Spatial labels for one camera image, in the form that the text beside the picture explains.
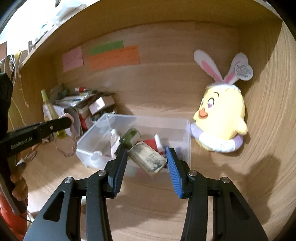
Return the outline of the person's left hand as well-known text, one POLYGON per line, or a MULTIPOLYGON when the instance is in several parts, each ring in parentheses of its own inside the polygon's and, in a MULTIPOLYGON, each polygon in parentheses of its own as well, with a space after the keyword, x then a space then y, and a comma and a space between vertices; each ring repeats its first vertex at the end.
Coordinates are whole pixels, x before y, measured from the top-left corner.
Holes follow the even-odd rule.
POLYGON ((14 183, 15 188, 12 191, 13 197, 18 201, 27 201, 29 189, 27 182, 23 177, 26 164, 24 162, 19 163, 15 170, 11 173, 11 181, 14 183))

